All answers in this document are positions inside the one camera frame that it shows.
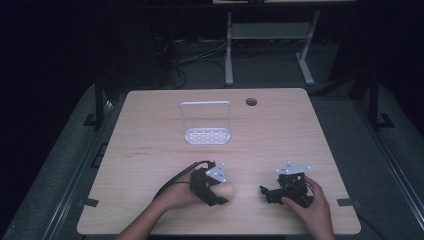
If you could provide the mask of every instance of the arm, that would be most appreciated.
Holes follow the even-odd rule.
[[[190,191],[189,184],[185,183],[190,181],[190,174],[191,172],[188,172],[177,180],[177,182],[183,183],[171,185],[155,198],[116,239],[147,239],[153,227],[167,211],[183,207],[190,203],[201,202]]]
[[[314,201],[308,208],[303,208],[289,198],[281,201],[289,206],[303,220],[306,229],[316,240],[335,240],[331,222],[330,205],[321,186],[305,176],[305,181],[312,187]]]

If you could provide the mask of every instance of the table top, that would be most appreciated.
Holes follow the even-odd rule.
[[[257,105],[249,106],[246,99]],[[229,101],[231,139],[224,145],[190,145],[184,139],[180,103]],[[207,108],[199,114],[207,113]],[[151,202],[158,189],[194,162],[225,163],[233,199],[209,207],[194,204],[166,213],[152,234],[304,234],[287,207],[268,204],[259,186],[279,187],[275,169],[291,161],[324,189],[336,234],[356,234],[360,224],[312,104],[303,89],[221,89],[130,92],[115,126],[78,231],[117,234]]]

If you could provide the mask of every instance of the gray floor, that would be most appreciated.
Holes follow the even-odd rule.
[[[326,80],[337,46],[312,46],[307,62],[316,84],[306,86],[294,56],[301,43],[267,44],[266,52],[256,49],[259,55],[248,58],[236,55],[232,88],[301,87],[313,92],[328,84]],[[182,43],[180,57],[194,56],[203,48],[206,47]],[[223,88],[224,58],[204,60],[207,61],[180,67],[187,76],[183,89]],[[178,83],[182,82],[181,74],[174,72],[173,75]],[[355,201],[358,216],[363,219],[359,234],[337,239],[379,239],[376,230],[386,239],[424,239],[424,231],[379,142],[384,140],[416,194],[423,199],[423,136],[383,87],[379,109],[389,115],[395,128],[376,133],[366,120],[367,99],[350,100],[346,94],[349,88],[347,84],[325,97],[311,97],[347,191]],[[113,236],[81,236],[76,225],[82,212],[81,201],[87,198],[98,170],[96,166],[100,164],[101,157],[96,155],[109,141],[124,100],[125,94],[122,94],[119,100],[108,105],[104,124],[94,131],[94,127],[83,126],[87,115],[94,112],[94,89],[87,90],[16,214],[10,234],[4,239],[113,239]]]

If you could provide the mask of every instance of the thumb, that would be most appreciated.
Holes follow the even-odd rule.
[[[299,215],[300,218],[303,219],[305,209],[302,206],[287,197],[282,197],[281,201],[289,206],[289,208],[291,208],[297,215]]]

